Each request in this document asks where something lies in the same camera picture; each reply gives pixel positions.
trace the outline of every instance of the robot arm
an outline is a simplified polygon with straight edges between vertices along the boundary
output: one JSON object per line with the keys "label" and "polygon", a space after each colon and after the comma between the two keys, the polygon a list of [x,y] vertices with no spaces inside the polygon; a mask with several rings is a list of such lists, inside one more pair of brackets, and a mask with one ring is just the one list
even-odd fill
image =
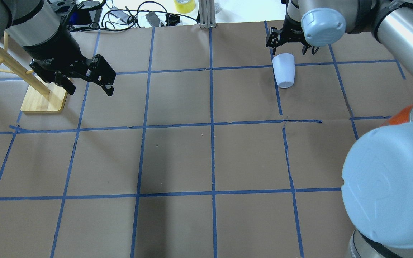
{"label": "robot arm", "polygon": [[72,95],[68,78],[81,78],[112,96],[116,72],[100,54],[84,57],[66,28],[77,8],[75,1],[0,0],[0,36],[6,30],[33,57],[30,67],[44,82]]}
{"label": "robot arm", "polygon": [[301,42],[303,54],[370,31],[413,75],[413,2],[403,0],[286,0],[283,27],[269,29],[266,46]]}

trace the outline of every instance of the white floor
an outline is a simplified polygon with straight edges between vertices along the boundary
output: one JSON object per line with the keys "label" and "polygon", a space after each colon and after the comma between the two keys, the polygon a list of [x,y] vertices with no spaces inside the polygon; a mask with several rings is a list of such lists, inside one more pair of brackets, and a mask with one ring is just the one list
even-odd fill
{"label": "white floor", "polygon": [[[197,18],[198,2],[195,1],[195,9],[186,13],[185,15]],[[125,6],[129,10],[136,10],[138,6],[144,1],[128,1],[128,0],[108,0],[108,5],[112,7],[112,3],[118,8],[124,9]],[[167,8],[169,13],[177,13],[174,0],[157,0],[156,2],[162,4]],[[216,14],[217,23],[244,23],[244,22],[262,22],[262,21],[277,21],[283,20],[286,14],[285,5],[281,4],[279,0],[215,0],[219,4],[220,10]],[[146,3],[142,9],[147,10],[163,10],[162,7],[154,3]],[[109,10],[107,6],[103,8],[103,14]],[[139,23],[141,26],[150,27],[151,25],[146,21],[144,15],[139,15]],[[182,25],[192,25],[195,21],[182,17]]]}

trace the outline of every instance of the metal bracket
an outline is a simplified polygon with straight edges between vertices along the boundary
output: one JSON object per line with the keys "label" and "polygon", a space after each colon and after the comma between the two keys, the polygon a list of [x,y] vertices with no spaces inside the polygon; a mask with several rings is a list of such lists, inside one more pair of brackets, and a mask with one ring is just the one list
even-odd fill
{"label": "metal bracket", "polygon": [[214,0],[199,0],[200,28],[216,28]]}

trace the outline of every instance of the white cup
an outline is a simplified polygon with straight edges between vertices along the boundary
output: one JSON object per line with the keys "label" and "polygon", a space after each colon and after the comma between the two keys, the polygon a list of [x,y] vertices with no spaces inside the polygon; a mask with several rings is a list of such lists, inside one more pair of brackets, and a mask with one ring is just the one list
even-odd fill
{"label": "white cup", "polygon": [[272,60],[274,75],[278,87],[289,88],[294,84],[295,64],[292,54],[284,53],[275,56]]}

